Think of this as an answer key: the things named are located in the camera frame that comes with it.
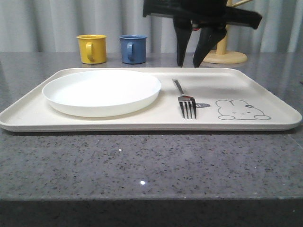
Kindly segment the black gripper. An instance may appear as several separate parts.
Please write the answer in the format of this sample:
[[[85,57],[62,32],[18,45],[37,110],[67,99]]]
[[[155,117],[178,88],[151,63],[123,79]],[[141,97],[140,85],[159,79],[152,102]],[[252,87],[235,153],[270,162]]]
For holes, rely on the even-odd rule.
[[[225,0],[145,0],[143,17],[148,15],[174,18],[177,38],[177,65],[182,67],[187,44],[192,34],[191,21],[202,25],[230,24],[257,29],[262,16],[254,11],[227,6]],[[226,36],[225,26],[208,26],[201,29],[193,55],[193,65],[198,68],[207,54]]]

